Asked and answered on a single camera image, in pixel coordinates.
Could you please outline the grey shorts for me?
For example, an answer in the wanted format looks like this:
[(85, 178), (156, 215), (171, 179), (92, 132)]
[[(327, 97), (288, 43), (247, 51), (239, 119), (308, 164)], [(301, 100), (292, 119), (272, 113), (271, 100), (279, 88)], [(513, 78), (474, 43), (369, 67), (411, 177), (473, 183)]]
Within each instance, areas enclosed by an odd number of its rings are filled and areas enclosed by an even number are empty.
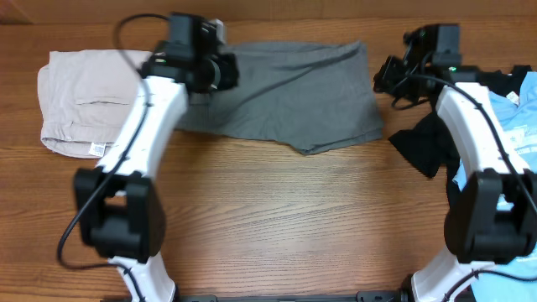
[(191, 95), (176, 129), (275, 141), (303, 155), (383, 136), (363, 42), (267, 41), (225, 50), (237, 57), (237, 87)]

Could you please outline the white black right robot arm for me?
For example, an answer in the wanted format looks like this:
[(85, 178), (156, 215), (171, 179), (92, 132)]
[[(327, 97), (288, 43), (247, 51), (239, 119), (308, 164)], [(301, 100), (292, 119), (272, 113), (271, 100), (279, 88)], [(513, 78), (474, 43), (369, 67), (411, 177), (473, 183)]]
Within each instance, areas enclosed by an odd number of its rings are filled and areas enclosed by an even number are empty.
[(456, 147), (466, 183), (444, 222), (445, 247), (401, 289), (402, 301), (454, 301), (482, 276), (533, 283), (501, 271), (536, 246), (536, 174), (512, 148), (488, 88), (472, 67), (426, 67), (390, 56), (373, 89), (395, 99), (431, 100), (446, 138)]

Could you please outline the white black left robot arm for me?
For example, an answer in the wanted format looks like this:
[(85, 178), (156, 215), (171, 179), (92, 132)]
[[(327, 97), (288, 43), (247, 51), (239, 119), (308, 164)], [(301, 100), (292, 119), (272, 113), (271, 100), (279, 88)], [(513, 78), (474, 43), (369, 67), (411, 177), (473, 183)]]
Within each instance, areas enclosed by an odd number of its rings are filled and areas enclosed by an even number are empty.
[(135, 72), (140, 79), (137, 99), (116, 142), (94, 169), (75, 174), (78, 212), (73, 222), (82, 241), (122, 275), (133, 301), (177, 301), (178, 287), (160, 252), (166, 215), (154, 178), (175, 124), (187, 111), (190, 92), (237, 86), (237, 59), (207, 55), (182, 65), (156, 54)]

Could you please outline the black t-shirt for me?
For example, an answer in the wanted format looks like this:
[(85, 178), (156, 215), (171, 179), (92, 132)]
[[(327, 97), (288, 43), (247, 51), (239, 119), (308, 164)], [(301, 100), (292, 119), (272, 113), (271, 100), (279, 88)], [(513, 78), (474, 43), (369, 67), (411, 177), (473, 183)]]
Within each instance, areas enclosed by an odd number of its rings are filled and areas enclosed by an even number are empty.
[[(478, 81), (489, 90), (498, 86), (501, 92), (505, 92), (522, 83), (530, 71), (534, 70), (529, 65), (516, 65), (508, 74), (499, 70), (484, 72)], [(389, 142), (428, 178), (435, 177), (438, 169), (445, 165), (447, 199), (451, 205), (458, 201), (467, 182), (466, 172), (449, 132), (435, 113), (425, 116), (410, 130), (396, 132), (389, 138)]]

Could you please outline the light blue t-shirt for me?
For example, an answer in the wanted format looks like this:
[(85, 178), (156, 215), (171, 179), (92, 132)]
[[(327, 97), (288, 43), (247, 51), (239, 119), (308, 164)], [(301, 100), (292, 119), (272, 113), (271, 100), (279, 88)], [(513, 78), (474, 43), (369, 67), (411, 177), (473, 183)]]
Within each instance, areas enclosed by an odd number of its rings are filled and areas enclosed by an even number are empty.
[[(522, 83), (501, 92), (489, 90), (493, 111), (517, 154), (536, 171), (536, 73), (530, 71)], [(477, 302), (533, 302), (536, 283), (523, 283), (492, 274), (482, 274), (472, 284)]]

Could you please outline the folded beige shorts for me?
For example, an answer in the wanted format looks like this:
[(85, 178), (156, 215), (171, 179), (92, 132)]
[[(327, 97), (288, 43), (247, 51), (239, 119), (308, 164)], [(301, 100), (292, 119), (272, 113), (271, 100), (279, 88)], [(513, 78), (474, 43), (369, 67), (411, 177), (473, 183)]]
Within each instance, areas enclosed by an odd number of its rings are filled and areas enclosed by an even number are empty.
[(41, 143), (68, 157), (102, 157), (131, 111), (139, 82), (117, 50), (51, 51), (38, 73)]

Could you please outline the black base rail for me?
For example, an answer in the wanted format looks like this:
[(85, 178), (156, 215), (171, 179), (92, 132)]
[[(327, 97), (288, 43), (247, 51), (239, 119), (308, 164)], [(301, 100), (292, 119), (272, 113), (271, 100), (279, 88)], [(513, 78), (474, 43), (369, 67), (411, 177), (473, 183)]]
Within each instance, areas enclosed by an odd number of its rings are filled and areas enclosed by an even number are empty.
[(289, 295), (255, 297), (216, 297), (215, 295), (181, 295), (173, 302), (414, 302), (403, 289), (359, 291), (350, 295)]

